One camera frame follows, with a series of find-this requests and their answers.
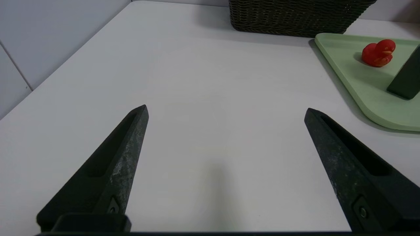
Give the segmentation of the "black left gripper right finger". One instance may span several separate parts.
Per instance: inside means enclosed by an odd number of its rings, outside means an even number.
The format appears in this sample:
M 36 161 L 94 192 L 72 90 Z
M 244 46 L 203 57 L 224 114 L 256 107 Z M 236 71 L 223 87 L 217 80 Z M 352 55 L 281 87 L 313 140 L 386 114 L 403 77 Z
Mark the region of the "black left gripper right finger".
M 327 114 L 304 122 L 352 231 L 419 231 L 419 186 Z

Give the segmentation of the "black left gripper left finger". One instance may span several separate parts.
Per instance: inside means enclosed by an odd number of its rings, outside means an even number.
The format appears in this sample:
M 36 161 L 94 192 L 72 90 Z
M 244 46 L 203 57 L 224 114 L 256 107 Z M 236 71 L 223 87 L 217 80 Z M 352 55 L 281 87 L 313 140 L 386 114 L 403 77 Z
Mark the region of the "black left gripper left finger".
M 130 231 L 126 208 L 149 120 L 131 110 L 36 216 L 41 231 Z

